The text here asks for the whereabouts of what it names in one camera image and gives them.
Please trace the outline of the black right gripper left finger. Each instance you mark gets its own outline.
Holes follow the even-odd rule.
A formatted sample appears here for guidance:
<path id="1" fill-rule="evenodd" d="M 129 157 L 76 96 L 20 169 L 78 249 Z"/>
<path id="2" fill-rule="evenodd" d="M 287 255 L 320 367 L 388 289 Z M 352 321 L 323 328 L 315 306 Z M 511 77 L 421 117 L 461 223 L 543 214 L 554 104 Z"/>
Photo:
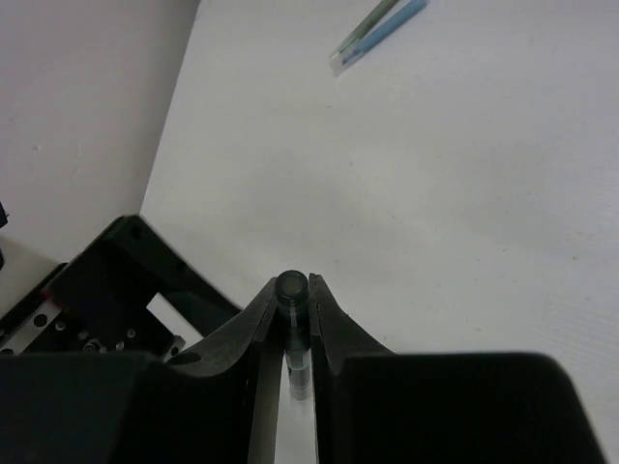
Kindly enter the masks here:
<path id="1" fill-rule="evenodd" d="M 275 286 L 168 362 L 140 352 L 1 360 L 5 463 L 271 463 Z"/>

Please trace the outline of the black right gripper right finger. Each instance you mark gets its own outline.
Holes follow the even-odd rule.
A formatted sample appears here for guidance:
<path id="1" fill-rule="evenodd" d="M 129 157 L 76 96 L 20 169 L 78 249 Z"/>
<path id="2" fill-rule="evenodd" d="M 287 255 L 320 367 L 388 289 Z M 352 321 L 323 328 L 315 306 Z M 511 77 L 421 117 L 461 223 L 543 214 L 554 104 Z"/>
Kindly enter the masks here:
<path id="1" fill-rule="evenodd" d="M 562 366 L 540 353 L 396 354 L 309 279 L 321 463 L 602 463 Z"/>

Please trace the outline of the black gel pen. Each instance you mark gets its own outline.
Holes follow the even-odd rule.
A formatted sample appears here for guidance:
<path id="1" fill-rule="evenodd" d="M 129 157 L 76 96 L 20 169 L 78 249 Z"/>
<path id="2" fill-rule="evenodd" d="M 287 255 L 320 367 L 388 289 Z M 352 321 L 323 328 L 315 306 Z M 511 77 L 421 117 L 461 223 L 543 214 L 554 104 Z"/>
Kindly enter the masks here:
<path id="1" fill-rule="evenodd" d="M 276 280 L 277 311 L 284 325 L 284 354 L 293 399 L 304 401 L 310 394 L 309 281 L 295 270 L 285 271 Z"/>

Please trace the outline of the grey green pen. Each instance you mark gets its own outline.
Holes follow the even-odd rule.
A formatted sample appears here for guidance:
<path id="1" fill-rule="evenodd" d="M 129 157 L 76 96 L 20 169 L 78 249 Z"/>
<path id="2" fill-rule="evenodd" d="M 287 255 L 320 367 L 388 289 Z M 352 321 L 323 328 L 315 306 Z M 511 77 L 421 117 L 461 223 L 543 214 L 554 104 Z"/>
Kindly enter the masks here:
<path id="1" fill-rule="evenodd" d="M 398 0 L 381 0 L 370 13 L 350 32 L 330 55 L 330 60 L 343 57 L 356 45 L 396 4 Z"/>

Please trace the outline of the light blue pen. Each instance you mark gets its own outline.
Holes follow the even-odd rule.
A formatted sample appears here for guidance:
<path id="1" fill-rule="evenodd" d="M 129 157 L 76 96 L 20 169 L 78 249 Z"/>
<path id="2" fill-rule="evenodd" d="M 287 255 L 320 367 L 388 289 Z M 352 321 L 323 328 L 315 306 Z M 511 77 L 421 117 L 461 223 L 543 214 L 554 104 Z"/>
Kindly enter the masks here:
<path id="1" fill-rule="evenodd" d="M 394 6 L 356 45 L 349 49 L 343 57 L 333 61 L 329 58 L 329 65 L 333 76 L 339 76 L 353 66 L 362 57 L 372 51 L 377 45 L 387 39 L 412 17 L 421 12 L 428 4 L 426 0 L 405 1 L 395 12 Z"/>

